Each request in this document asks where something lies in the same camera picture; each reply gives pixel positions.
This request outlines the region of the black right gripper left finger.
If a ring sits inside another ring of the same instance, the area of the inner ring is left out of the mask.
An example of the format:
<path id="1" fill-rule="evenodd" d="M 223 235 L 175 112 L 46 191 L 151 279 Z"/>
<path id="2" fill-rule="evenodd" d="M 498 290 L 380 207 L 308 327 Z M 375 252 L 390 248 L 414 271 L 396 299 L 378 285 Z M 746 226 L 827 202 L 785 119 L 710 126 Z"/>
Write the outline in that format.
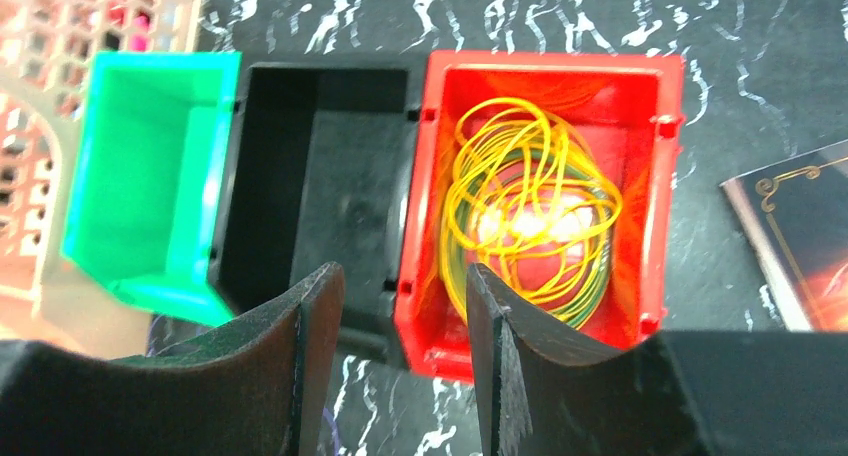
<path id="1" fill-rule="evenodd" d="M 345 294 L 328 262 L 153 356 L 1 345 L 5 455 L 312 455 Z"/>

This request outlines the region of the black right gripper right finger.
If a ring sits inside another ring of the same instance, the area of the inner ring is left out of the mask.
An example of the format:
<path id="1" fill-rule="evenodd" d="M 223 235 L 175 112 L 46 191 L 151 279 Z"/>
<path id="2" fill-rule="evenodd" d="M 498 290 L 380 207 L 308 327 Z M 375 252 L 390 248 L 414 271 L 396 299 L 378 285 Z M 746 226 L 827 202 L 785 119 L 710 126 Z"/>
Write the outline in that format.
<path id="1" fill-rule="evenodd" d="M 471 266 L 486 455 L 843 455 L 843 333 L 667 331 L 605 345 Z"/>

